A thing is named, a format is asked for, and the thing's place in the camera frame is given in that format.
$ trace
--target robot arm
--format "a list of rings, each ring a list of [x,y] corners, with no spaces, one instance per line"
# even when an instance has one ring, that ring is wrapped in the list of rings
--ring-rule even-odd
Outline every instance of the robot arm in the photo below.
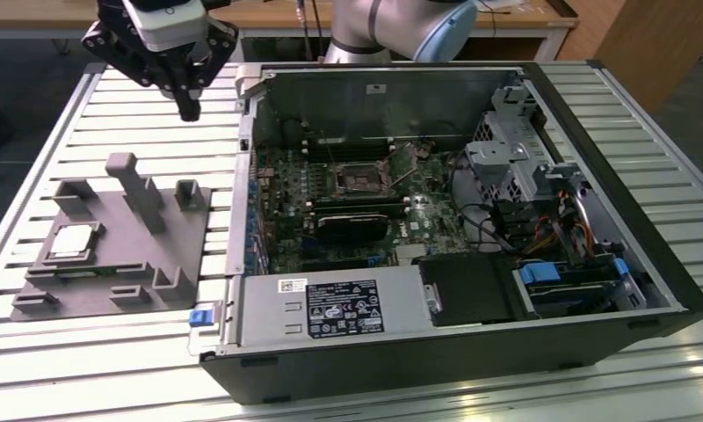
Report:
[[[142,86],[174,99],[182,120],[199,117],[199,94],[237,48],[239,30],[207,11],[230,0],[97,0],[98,22],[85,48]],[[329,63],[390,62],[387,50],[415,62],[447,62],[477,16],[474,0],[334,0]],[[197,42],[207,56],[193,61]]]
[[[330,63],[449,62],[477,19],[474,0],[335,0]]]
[[[142,86],[174,99],[185,121],[199,118],[199,95],[237,48],[238,28],[209,17],[229,0],[98,0],[85,48]],[[197,42],[207,55],[191,58]]]

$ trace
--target wooden desk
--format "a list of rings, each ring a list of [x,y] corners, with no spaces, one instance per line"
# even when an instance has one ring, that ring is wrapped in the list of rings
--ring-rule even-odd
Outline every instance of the wooden desk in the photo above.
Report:
[[[301,37],[294,4],[294,0],[267,3],[239,0],[211,15],[234,23],[242,29],[241,36],[245,38]],[[330,0],[318,0],[317,5],[321,26],[326,28],[327,35],[333,17]],[[542,43],[534,59],[554,59],[578,19],[560,17],[546,0],[530,0],[529,5],[505,10],[509,15],[479,14],[471,37],[539,39]],[[93,0],[0,0],[0,39],[77,39],[94,20]],[[310,28],[314,28],[311,9],[307,10],[307,20]]]
[[[598,59],[654,112],[703,55],[703,0],[566,0],[580,23],[559,60]]]

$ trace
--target power supply label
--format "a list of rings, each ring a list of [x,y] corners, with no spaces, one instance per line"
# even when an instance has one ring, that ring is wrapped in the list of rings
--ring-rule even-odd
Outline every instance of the power supply label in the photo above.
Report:
[[[383,332],[377,282],[307,284],[307,333],[311,338]]]

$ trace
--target floor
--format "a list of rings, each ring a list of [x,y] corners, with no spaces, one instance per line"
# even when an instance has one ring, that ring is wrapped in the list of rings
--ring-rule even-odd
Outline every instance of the floor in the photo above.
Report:
[[[0,162],[13,162],[0,164],[0,221],[89,62],[77,43],[59,56],[47,40],[0,40],[0,108],[16,131],[0,147]],[[703,65],[654,118],[703,170]]]

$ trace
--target slotted metal surface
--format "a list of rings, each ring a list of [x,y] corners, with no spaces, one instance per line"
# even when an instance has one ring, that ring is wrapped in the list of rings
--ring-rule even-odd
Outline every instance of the slotted metal surface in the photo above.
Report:
[[[702,176],[603,72],[580,63],[542,67],[703,288]],[[119,189],[102,171],[113,151],[138,155],[139,172],[159,187],[195,178],[215,189],[199,301],[222,297],[238,133],[234,70],[227,66],[205,91],[194,125],[179,121],[154,89],[115,70],[85,77],[0,229],[0,420],[703,418],[703,322],[638,343],[594,367],[251,407],[229,400],[189,354],[187,311],[10,323],[10,301],[57,212],[46,197],[63,178],[86,177],[97,190]],[[562,138],[552,131],[550,136],[570,158]],[[201,346],[215,341],[201,338]]]

